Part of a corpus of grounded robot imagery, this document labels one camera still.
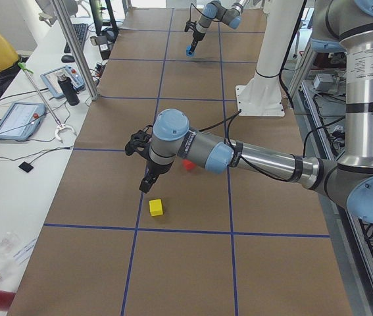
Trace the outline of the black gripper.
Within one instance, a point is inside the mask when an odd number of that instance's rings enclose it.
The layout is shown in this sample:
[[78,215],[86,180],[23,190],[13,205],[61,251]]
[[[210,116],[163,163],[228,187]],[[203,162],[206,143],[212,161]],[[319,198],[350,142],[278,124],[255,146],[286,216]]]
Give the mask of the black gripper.
[[195,30],[193,32],[193,41],[191,43],[190,49],[195,49],[199,41],[202,41],[204,37],[205,37],[205,33]]
[[139,190],[143,193],[148,193],[152,186],[156,183],[161,174],[167,173],[173,164],[173,157],[160,159],[155,162],[151,157],[147,158],[147,173],[141,180]]

